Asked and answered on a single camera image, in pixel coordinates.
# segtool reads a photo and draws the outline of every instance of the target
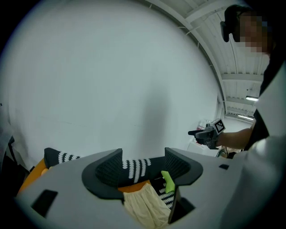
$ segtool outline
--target orange cloth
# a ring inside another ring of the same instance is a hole
[[[137,184],[134,184],[134,185],[118,188],[118,190],[121,191],[121,192],[128,192],[128,193],[129,192],[135,192],[135,191],[139,191],[141,188],[143,188],[143,186],[146,183],[151,185],[150,181],[147,180],[147,181],[143,181],[141,183],[137,183]]]
[[[21,192],[24,190],[27,186],[29,186],[31,183],[33,183],[38,177],[41,176],[42,171],[46,169],[46,164],[44,161],[44,158],[36,165],[36,167],[32,170],[32,172],[27,176],[26,180],[22,184],[20,190]]]

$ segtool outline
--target white garment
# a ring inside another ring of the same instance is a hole
[[[168,225],[171,210],[160,199],[154,188],[146,183],[139,191],[123,193],[127,211],[148,229]]]

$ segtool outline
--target white wall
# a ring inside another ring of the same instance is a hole
[[[249,123],[242,122],[236,119],[230,119],[227,117],[224,117],[223,123],[226,128],[224,132],[226,133],[237,132],[251,127],[251,124]]]
[[[52,147],[124,158],[185,148],[218,87],[193,41],[136,2],[41,4],[10,42],[0,99],[32,164]]]

